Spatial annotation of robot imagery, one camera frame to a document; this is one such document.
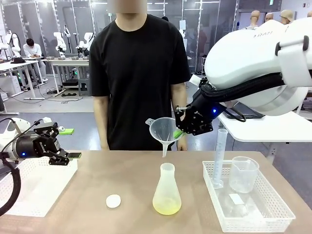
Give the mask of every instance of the plastic funnel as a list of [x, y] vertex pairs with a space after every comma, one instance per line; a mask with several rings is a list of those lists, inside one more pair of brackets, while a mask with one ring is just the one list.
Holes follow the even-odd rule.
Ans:
[[163, 117], [156, 120], [149, 118], [145, 123], [150, 126], [152, 137], [162, 144], [162, 157], [167, 155], [168, 145], [183, 136], [181, 134], [178, 138], [174, 137], [174, 132], [177, 130], [176, 120], [174, 118]]

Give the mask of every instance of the white tray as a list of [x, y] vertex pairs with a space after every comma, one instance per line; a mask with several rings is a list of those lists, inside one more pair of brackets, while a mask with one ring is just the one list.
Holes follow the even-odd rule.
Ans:
[[[231, 160], [223, 161], [224, 187], [214, 189], [212, 183], [214, 161], [203, 162], [204, 179], [222, 231], [225, 233], [285, 232], [295, 219], [295, 215], [272, 185], [259, 171], [253, 190], [249, 194], [238, 194], [229, 186], [231, 164]], [[238, 200], [232, 199], [230, 194], [239, 196]]]
[[[78, 165], [73, 159], [67, 166], [49, 165], [48, 157], [26, 159], [18, 165], [21, 190], [14, 206], [7, 215], [45, 217]], [[0, 181], [0, 207], [9, 199], [13, 189], [11, 173]]]

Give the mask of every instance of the funnel handle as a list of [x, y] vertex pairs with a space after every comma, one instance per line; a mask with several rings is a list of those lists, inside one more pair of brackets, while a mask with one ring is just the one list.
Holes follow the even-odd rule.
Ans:
[[145, 121], [145, 123], [146, 123], [147, 125], [151, 125], [154, 121], [155, 121], [155, 120], [153, 120], [152, 118], [149, 118], [149, 119], [147, 119], [147, 120]]

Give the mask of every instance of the seated person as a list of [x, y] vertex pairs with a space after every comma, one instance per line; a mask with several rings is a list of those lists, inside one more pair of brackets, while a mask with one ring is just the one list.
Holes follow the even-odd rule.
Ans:
[[[26, 40], [26, 44], [23, 45], [23, 49], [26, 56], [30, 58], [39, 58], [42, 55], [40, 45], [35, 44], [34, 40], [32, 40], [31, 38]], [[45, 64], [41, 60], [38, 61], [38, 64], [42, 76], [42, 81], [47, 82], [48, 79], [45, 71]], [[36, 73], [39, 74], [38, 67], [35, 65], [34, 68]]]

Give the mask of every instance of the white shirt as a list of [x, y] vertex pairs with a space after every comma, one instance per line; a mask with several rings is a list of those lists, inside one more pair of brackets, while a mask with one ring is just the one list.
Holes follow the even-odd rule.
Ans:
[[23, 49], [27, 57], [31, 57], [32, 55], [42, 55], [40, 45], [38, 44], [34, 44], [33, 48], [30, 48], [27, 44], [24, 44]]

